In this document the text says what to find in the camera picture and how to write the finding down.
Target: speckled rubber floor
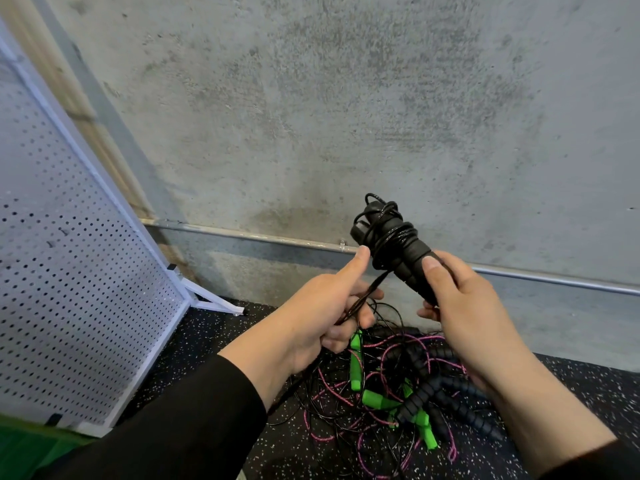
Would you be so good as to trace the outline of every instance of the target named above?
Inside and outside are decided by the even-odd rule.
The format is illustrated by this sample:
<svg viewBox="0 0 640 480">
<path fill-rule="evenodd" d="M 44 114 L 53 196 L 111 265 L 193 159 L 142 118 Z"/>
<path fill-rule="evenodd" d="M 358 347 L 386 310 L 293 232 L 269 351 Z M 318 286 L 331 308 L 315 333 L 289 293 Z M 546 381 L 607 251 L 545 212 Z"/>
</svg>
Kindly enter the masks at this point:
<svg viewBox="0 0 640 480">
<path fill-rule="evenodd" d="M 246 307 L 245 316 L 234 317 L 203 310 L 187 313 L 124 411 L 121 421 L 133 416 L 158 397 L 165 387 L 194 371 L 208 356 L 274 310 L 271 306 L 235 303 Z M 539 357 L 615 434 L 640 450 L 639 373 L 549 356 Z M 286 418 L 296 405 L 295 398 L 292 398 L 269 421 Z M 447 460 L 446 451 L 442 449 L 427 452 L 421 448 L 406 471 L 407 479 L 529 478 L 509 441 L 492 443 L 457 423 L 452 424 L 452 429 L 459 453 L 455 463 Z M 330 445 L 318 447 L 317 454 L 321 459 L 330 461 Z M 317 464 L 301 411 L 281 426 L 265 428 L 249 454 L 244 473 L 248 480 L 334 478 Z"/>
</svg>

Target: metal pipe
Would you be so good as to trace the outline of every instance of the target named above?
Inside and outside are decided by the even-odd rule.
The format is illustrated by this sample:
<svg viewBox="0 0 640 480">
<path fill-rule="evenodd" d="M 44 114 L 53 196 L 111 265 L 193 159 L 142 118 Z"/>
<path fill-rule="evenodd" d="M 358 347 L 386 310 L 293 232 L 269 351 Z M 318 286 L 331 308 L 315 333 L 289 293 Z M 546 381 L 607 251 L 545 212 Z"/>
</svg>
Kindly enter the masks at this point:
<svg viewBox="0 0 640 480">
<path fill-rule="evenodd" d="M 293 237 L 283 237 L 279 235 L 268 235 L 255 232 L 245 232 L 240 230 L 223 229 L 219 227 L 199 226 L 195 224 L 185 224 L 162 219 L 140 219 L 143 225 L 158 227 L 161 229 L 181 230 L 185 232 L 195 232 L 199 234 L 218 235 L 223 237 L 234 237 L 236 239 L 246 239 L 248 241 L 271 242 L 273 244 L 283 244 L 297 248 L 307 248 L 318 251 L 332 251 L 338 253 L 355 254 L 358 250 L 355 246 L 345 244 L 329 244 L 327 242 L 308 241 L 306 239 L 295 239 Z M 503 266 L 489 266 L 487 264 L 469 263 L 469 265 L 481 274 L 491 274 L 493 276 L 503 276 L 505 278 L 516 278 L 519 280 L 536 281 L 540 283 L 550 283 L 554 285 L 571 286 L 575 288 L 585 288 L 589 290 L 606 291 L 610 293 L 628 294 L 640 296 L 640 286 L 625 283 L 614 283 L 599 280 L 588 280 L 575 276 L 565 276 L 563 274 L 543 273 L 540 271 L 527 271 Z"/>
</svg>

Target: perforated metal board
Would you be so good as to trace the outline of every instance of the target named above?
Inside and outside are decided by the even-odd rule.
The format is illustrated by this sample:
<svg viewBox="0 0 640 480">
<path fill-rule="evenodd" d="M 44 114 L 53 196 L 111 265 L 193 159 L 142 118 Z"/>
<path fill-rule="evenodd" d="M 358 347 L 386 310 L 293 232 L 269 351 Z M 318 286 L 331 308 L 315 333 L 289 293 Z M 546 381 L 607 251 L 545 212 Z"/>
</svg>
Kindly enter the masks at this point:
<svg viewBox="0 0 640 480">
<path fill-rule="evenodd" d="M 0 26 L 0 411 L 112 426 L 189 295 Z"/>
</svg>

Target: black sleeve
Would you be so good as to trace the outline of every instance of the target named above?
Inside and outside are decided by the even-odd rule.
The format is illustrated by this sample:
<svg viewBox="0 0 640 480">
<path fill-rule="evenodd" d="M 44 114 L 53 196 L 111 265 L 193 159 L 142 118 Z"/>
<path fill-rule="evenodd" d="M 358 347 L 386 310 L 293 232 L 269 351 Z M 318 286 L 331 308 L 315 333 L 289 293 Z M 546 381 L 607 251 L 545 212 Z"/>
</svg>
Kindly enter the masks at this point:
<svg viewBox="0 0 640 480">
<path fill-rule="evenodd" d="M 542 475 L 540 480 L 637 480 L 640 479 L 640 453 L 617 440 L 574 458 Z"/>
<path fill-rule="evenodd" d="M 216 355 L 131 420 L 34 479 L 235 479 L 266 420 L 249 379 Z"/>
</svg>

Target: concrete wall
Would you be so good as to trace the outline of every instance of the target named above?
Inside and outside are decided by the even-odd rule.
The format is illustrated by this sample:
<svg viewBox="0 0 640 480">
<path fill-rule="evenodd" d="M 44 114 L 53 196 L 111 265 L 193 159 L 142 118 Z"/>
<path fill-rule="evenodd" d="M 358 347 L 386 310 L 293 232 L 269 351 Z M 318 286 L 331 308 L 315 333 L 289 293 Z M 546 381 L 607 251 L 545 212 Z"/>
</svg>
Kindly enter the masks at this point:
<svg viewBox="0 0 640 480">
<path fill-rule="evenodd" d="M 640 282 L 640 0 L 34 1 L 141 215 L 349 241 L 374 191 L 468 260 Z M 157 238 L 265 303 L 340 265 Z M 640 368 L 635 298 L 494 283 L 535 349 Z M 419 299 L 388 287 L 409 316 Z"/>
</svg>

